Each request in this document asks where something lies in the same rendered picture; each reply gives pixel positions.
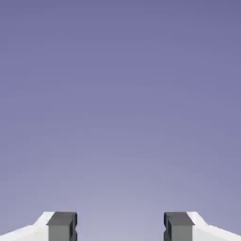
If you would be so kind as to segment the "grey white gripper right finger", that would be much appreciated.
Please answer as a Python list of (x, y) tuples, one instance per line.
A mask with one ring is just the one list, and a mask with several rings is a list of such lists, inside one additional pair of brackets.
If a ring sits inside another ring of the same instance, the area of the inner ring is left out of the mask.
[(241, 241), (241, 235), (209, 225), (196, 211), (165, 212), (163, 241)]

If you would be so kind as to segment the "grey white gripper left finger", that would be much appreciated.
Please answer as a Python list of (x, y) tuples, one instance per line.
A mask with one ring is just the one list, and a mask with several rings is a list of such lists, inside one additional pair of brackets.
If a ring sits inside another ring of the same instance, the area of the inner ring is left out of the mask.
[(0, 241), (78, 241), (78, 214), (45, 211), (32, 225), (0, 235)]

